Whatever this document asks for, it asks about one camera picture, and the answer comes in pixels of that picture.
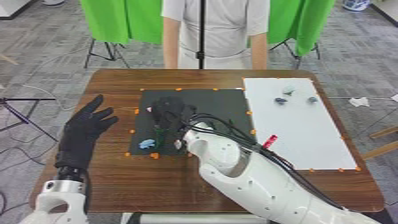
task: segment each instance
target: white paper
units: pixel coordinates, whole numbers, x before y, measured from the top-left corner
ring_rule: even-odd
[[[292,96],[283,94],[293,86]],[[260,143],[277,135],[270,150],[288,159],[299,170],[355,169],[348,147],[308,78],[247,78],[245,97],[252,111],[252,123]],[[284,105],[276,103],[284,98]]]
[[[398,102],[398,94],[391,97],[391,99]]]

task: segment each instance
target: green backdrop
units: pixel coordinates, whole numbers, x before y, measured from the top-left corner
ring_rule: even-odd
[[[162,44],[162,0],[80,0],[93,38]],[[334,0],[270,0],[268,43],[297,40],[295,53],[315,47]]]

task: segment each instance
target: black robotic glove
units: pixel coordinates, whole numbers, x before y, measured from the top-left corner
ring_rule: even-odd
[[[96,140],[101,133],[119,121],[116,116],[107,118],[114,113],[114,108],[107,108],[103,111],[94,113],[101,103],[103,95],[98,95],[96,99],[77,112],[66,123],[64,136],[55,157],[57,168],[64,166],[84,170],[89,168]]]

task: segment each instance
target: wooden table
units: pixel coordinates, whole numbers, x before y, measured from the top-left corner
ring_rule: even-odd
[[[315,75],[306,71],[244,70],[100,70],[93,76],[77,110],[98,94],[105,95],[103,108],[112,106],[119,123],[103,134],[91,163],[91,212],[242,212],[244,208],[226,198],[199,177],[197,158],[125,156],[130,147],[130,130],[135,127],[140,89],[213,89],[244,87],[242,77],[311,78],[329,113],[339,128],[361,171],[316,171],[300,173],[347,208],[375,212],[384,208],[384,198],[364,161],[347,135],[336,111]],[[30,205],[43,183],[55,175],[53,158],[37,181]]]

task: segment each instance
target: gray carpet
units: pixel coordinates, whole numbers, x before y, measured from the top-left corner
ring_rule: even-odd
[[[89,40],[91,33],[77,0],[69,0],[57,8],[46,8],[37,2],[13,21],[0,21],[0,53],[20,63],[13,65],[0,60],[0,84],[5,86],[0,96],[46,97],[46,93],[21,86],[27,84],[55,94],[66,109],[77,105],[96,69],[125,67],[121,61],[109,62],[93,58],[89,69],[82,68]],[[352,13],[339,5],[336,6],[322,35],[320,50],[322,61],[311,53],[304,58],[302,69],[315,72],[327,95],[391,97],[398,93],[398,29],[371,9],[363,13]],[[96,51],[105,53],[101,45]],[[123,55],[132,68],[162,68],[160,46],[132,42],[123,49]],[[290,68],[293,59],[281,47],[270,53],[270,69]],[[370,127],[398,108],[398,103],[387,99],[373,99],[370,108],[355,108],[347,99],[332,99],[332,104],[350,136],[355,138],[359,151],[364,153],[398,138],[395,134],[377,140],[368,138],[371,132],[398,125],[398,112],[395,112]],[[25,103],[13,105],[23,112],[29,111],[30,105]],[[61,110],[55,102],[41,105],[32,120],[59,136],[71,110]],[[14,122],[16,119],[0,109],[0,127]],[[2,132],[0,150],[18,146],[32,156],[37,156],[53,146],[50,138],[37,137],[39,135],[41,133],[25,125],[11,132]],[[41,162],[46,161],[46,155],[37,158]],[[7,207],[27,202],[43,170],[43,166],[32,161],[4,170],[25,160],[18,149],[0,155],[0,190],[7,194]],[[386,208],[398,223],[398,150],[368,161],[368,168],[386,196]],[[0,218],[0,223],[18,223],[29,212],[27,205],[13,209]],[[117,217],[119,215],[100,214],[93,220],[112,220]]]

